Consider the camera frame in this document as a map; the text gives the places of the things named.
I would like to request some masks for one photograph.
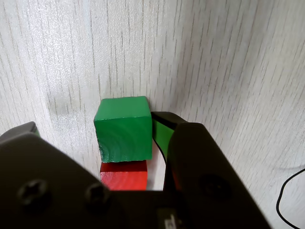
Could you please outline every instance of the green block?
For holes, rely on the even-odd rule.
[[[152,158],[152,116],[145,96],[103,99],[94,126],[102,162]]]

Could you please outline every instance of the screw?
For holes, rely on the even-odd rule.
[[[43,210],[50,200],[48,183],[45,180],[32,180],[18,190],[17,197],[26,209]]]
[[[88,208],[95,212],[105,210],[109,194],[109,190],[101,183],[90,185],[85,192],[85,199]]]

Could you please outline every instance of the screw head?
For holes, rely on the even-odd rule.
[[[32,180],[18,190],[17,197],[26,209],[42,210],[50,200],[48,183],[40,179]]]
[[[203,193],[215,199],[227,199],[231,196],[229,183],[215,174],[204,175],[199,179]]]
[[[101,183],[90,185],[85,192],[86,204],[90,210],[100,212],[105,210],[110,192]]]

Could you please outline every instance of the black plastic part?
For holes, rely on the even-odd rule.
[[[195,228],[270,228],[202,124],[179,124],[167,158]]]
[[[31,229],[153,229],[163,228],[164,222],[175,223],[176,228],[269,228],[203,125],[176,125],[168,162],[167,173],[171,174],[174,190],[115,191],[108,198],[102,194],[97,203],[104,210],[92,211],[88,208],[88,190],[99,181],[35,134],[17,131],[0,142],[1,225]],[[29,212],[18,199],[18,190],[32,180],[48,183],[52,199],[44,211]],[[215,188],[218,185],[222,186],[220,190]]]
[[[172,130],[175,130],[177,125],[180,123],[187,123],[187,121],[185,121],[183,118],[171,112],[155,111],[151,112],[151,114],[152,119],[167,126],[168,128],[171,128]]]
[[[37,131],[36,124],[34,122],[29,122],[22,124],[20,126],[14,127],[0,136],[0,142],[8,140],[12,137],[22,135],[25,133],[35,133]]]

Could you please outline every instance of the wood grain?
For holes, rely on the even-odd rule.
[[[305,166],[305,3],[256,0],[0,3],[0,134],[41,136],[98,176],[102,98],[203,123],[274,228]],[[283,215],[305,227],[304,176]]]

